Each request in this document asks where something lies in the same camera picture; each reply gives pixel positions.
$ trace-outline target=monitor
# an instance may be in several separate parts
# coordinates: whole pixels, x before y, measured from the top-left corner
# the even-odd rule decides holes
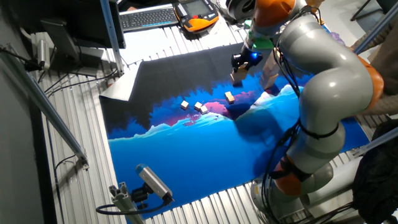
[[[112,47],[100,0],[9,0],[9,5],[28,33],[49,34],[57,48],[51,69],[98,68],[103,51],[88,47]],[[125,48],[116,0],[109,0],[109,6],[119,48]]]

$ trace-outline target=small cube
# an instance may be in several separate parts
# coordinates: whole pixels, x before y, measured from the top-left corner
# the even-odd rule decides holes
[[[225,94],[224,94],[224,96],[225,96],[225,99],[226,99],[226,101],[229,103],[229,104],[233,104],[234,102],[235,102],[235,98],[234,98],[234,96],[232,95],[232,93],[229,91],[229,92],[226,92]]]
[[[197,102],[195,103],[195,110],[200,111],[201,108],[201,103]]]
[[[260,85],[261,85],[262,89],[266,90],[266,89],[272,87],[275,83],[276,78],[278,78],[278,74],[273,75],[271,77],[262,76],[260,78]]]
[[[201,106],[201,107],[200,107],[200,112],[201,112],[202,114],[207,114],[207,113],[209,113],[209,111],[208,111],[208,109],[207,109],[206,106]]]
[[[188,105],[189,105],[189,103],[186,102],[186,101],[184,100],[184,101],[182,101],[182,103],[181,103],[181,108],[184,109],[184,110],[186,110],[186,109],[188,108]]]
[[[278,51],[276,52],[276,54],[277,54],[276,57],[279,58],[279,57],[280,57],[280,54],[279,54]],[[276,67],[279,67],[278,64],[277,64],[276,61],[275,61],[275,58],[274,58],[274,51],[272,51],[272,52],[269,54],[269,56],[268,56],[268,58],[267,58],[267,61],[266,61],[266,66],[270,67],[271,70],[274,70]]]
[[[239,67],[236,72],[234,70],[232,70],[232,76],[235,79],[244,80],[246,78],[246,76],[248,75],[248,72],[249,71],[247,71],[245,68]]]
[[[236,80],[232,74],[229,74],[229,80],[231,81],[232,85],[236,85],[240,82],[240,80]]]
[[[279,72],[279,66],[271,68],[270,66],[265,64],[264,67],[262,68],[262,74],[268,77],[274,76],[278,74],[278,72]]]

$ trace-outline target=table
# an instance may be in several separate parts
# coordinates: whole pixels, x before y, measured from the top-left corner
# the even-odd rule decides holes
[[[173,55],[186,54],[199,50],[210,49],[217,45],[229,45],[243,42],[246,31],[236,26],[229,26],[223,18],[218,21],[218,31],[215,35],[191,35],[191,40],[179,31],[178,27],[162,29],[170,47],[159,52],[145,55],[141,52],[143,60],[156,60]],[[113,59],[111,50],[107,53],[108,60]],[[130,65],[126,70],[127,75],[135,77],[140,62]],[[98,71],[98,77],[103,77],[104,69]],[[46,90],[62,77],[62,74],[46,76],[41,87]],[[70,85],[78,82],[92,80],[92,77],[75,76],[70,74],[58,86]],[[57,210],[57,219],[61,223],[60,206],[62,206],[65,223],[126,223],[124,217],[105,216],[95,212],[100,205],[111,203],[108,187],[117,185],[113,169],[113,162],[106,137],[103,115],[98,96],[106,89],[105,82],[90,82],[76,85],[58,91],[50,96],[50,101],[70,128],[77,141],[84,147],[90,168],[83,170],[75,167],[76,159],[69,159],[57,169],[60,186],[61,202],[57,199],[55,190],[54,172],[51,169],[53,195]],[[362,125],[365,133],[370,138],[376,125],[386,121],[385,116],[358,116],[357,120]],[[43,126],[49,165],[58,163],[62,159],[72,156],[73,152],[54,130],[52,125],[47,125],[43,115]],[[336,157],[332,164],[336,167],[350,160],[350,154],[344,153]],[[234,187],[217,194],[210,195],[196,202],[175,208],[153,218],[146,223],[260,223],[257,209],[250,199],[250,183]]]

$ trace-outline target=monitor stand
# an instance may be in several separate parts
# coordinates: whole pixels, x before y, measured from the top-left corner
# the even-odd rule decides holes
[[[60,19],[42,19],[41,22],[57,48],[50,64],[51,70],[94,77],[97,75],[104,50],[76,46],[65,27],[66,23]],[[111,62],[110,67],[116,68],[116,63]]]

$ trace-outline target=computer keyboard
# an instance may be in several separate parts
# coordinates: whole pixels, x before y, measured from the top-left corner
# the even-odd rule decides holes
[[[121,12],[123,32],[139,31],[178,24],[173,5],[150,7]]]

